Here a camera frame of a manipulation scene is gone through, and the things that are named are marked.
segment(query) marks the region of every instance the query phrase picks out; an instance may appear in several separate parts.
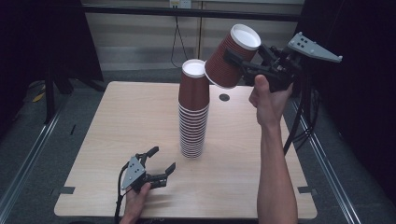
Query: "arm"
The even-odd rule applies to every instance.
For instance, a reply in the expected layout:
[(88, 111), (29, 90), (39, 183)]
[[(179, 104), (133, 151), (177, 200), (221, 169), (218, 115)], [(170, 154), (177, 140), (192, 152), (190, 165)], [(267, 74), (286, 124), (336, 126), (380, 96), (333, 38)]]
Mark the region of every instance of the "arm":
[(280, 120), (291, 94), (270, 93), (264, 76), (256, 76), (249, 101), (257, 108), (262, 127), (261, 174), (257, 197), (259, 223), (297, 223), (297, 202), (283, 153)]
[(145, 206), (146, 198), (151, 188), (150, 183), (142, 186), (140, 192), (136, 193), (133, 189), (129, 190), (126, 194), (125, 212), (120, 221), (120, 224), (135, 224), (142, 214), (143, 207)]

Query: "cup stack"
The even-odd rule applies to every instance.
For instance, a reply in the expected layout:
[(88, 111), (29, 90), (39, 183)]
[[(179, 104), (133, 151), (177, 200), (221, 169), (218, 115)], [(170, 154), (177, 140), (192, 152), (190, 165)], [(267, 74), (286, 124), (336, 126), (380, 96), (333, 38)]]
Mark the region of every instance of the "cup stack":
[(250, 27), (236, 24), (222, 40), (217, 50), (205, 63), (205, 74), (215, 85), (224, 89), (235, 87), (242, 76), (238, 66), (227, 63), (224, 59), (226, 49), (238, 53), (244, 61), (250, 62), (262, 43), (259, 35)]
[(178, 92), (180, 151), (187, 158), (197, 158), (204, 149), (209, 80), (204, 61), (188, 60), (183, 63), (182, 71)]

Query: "forearm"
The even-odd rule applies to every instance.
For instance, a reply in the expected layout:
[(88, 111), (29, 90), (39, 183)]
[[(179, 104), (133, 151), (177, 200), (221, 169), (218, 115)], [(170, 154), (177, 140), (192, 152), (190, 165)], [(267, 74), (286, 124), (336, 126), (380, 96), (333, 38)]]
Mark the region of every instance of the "forearm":
[(297, 223), (297, 202), (283, 153), (280, 126), (262, 128), (258, 193), (260, 223)]

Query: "hand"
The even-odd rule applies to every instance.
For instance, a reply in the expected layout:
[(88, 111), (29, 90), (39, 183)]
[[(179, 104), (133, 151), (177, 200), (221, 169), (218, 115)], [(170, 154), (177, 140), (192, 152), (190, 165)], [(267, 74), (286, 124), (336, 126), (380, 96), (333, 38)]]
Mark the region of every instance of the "hand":
[(131, 189), (131, 187), (128, 187), (126, 189), (128, 193), (126, 194), (125, 212), (120, 222), (121, 224), (136, 223), (136, 221), (140, 218), (140, 215), (142, 214), (150, 188), (151, 184), (146, 183), (142, 186), (140, 192), (138, 193)]
[(278, 126), (282, 118), (286, 102), (291, 95), (292, 84), (286, 91), (271, 93), (265, 76), (258, 75), (254, 79), (255, 85), (249, 101), (257, 108), (257, 122), (262, 128), (271, 129)]

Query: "table top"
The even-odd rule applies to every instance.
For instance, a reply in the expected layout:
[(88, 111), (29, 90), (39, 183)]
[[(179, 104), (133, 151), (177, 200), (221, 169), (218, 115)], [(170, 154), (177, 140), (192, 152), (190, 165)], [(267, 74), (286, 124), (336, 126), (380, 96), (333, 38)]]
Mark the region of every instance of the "table top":
[[(257, 218), (261, 129), (248, 101), (251, 87), (224, 90), (210, 86), (204, 152), (197, 159), (179, 149), (178, 84), (112, 82), (65, 182), (73, 194), (61, 194), (57, 216), (113, 217), (121, 167), (135, 153), (158, 146), (147, 172), (162, 174), (174, 161), (167, 187), (150, 191), (142, 217)], [(228, 94), (223, 102), (219, 96)], [(289, 136), (282, 119), (282, 138)], [(299, 219), (317, 209), (293, 146), (286, 155)], [(120, 214), (123, 214), (122, 202)]]

